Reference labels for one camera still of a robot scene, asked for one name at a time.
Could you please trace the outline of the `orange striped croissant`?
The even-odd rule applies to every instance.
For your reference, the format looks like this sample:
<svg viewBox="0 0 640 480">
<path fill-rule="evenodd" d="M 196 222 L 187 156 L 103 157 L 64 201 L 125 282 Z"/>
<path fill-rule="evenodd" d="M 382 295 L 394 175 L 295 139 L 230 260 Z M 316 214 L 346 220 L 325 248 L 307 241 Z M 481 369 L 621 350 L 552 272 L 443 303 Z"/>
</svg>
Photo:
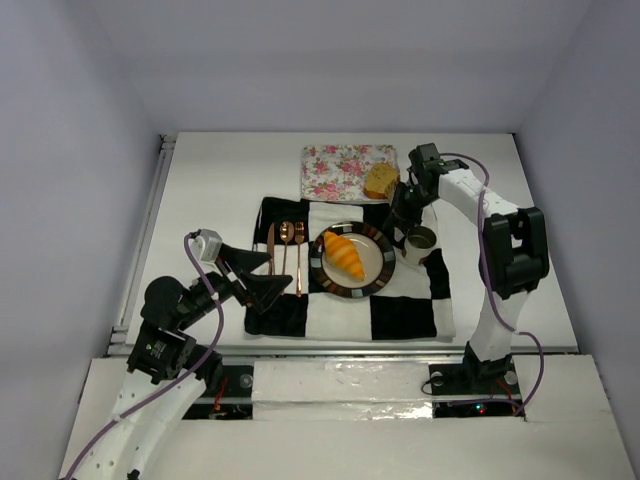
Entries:
<svg viewBox="0 0 640 480">
<path fill-rule="evenodd" d="M 358 281 L 365 279 L 364 266 L 357 247 L 349 238 L 327 230 L 323 234 L 323 242 L 325 255 L 332 266 Z"/>
</svg>

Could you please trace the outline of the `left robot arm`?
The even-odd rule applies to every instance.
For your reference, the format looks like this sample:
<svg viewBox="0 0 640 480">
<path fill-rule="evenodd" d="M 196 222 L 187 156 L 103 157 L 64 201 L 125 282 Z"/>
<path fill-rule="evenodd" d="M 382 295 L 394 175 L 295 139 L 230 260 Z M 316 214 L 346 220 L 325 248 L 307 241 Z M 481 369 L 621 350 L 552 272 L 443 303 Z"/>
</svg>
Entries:
<svg viewBox="0 0 640 480">
<path fill-rule="evenodd" d="M 148 285 L 142 323 L 109 420 L 72 462 L 68 479 L 150 478 L 187 410 L 223 382 L 215 347 L 198 344 L 187 329 L 211 312 L 222 315 L 230 298 L 263 313 L 293 280 L 255 274 L 271 255 L 230 247 L 214 232 L 191 232 L 183 245 L 198 276 L 190 287 L 170 276 Z"/>
</svg>

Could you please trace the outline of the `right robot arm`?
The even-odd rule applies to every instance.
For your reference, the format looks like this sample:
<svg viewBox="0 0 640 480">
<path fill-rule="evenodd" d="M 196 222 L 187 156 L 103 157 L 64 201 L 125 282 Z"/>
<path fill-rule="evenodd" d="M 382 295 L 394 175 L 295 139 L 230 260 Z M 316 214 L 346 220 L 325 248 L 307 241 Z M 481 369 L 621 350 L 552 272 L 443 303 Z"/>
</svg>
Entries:
<svg viewBox="0 0 640 480">
<path fill-rule="evenodd" d="M 385 203 L 263 199 L 253 247 L 265 263 L 256 273 L 266 280 L 285 274 L 290 282 L 263 306 L 246 308 L 245 331 L 349 342 L 448 334 L 453 312 L 442 247 L 419 251 L 411 243 L 417 230 L 437 230 L 431 206 L 444 201 L 477 229 L 485 296 L 463 359 L 432 368 L 422 390 L 495 402 L 513 365 L 511 341 L 521 309 L 549 272 L 543 213 L 491 191 L 488 171 L 473 172 L 467 155 L 422 145 L 410 160 L 408 180 L 394 181 Z"/>
</svg>

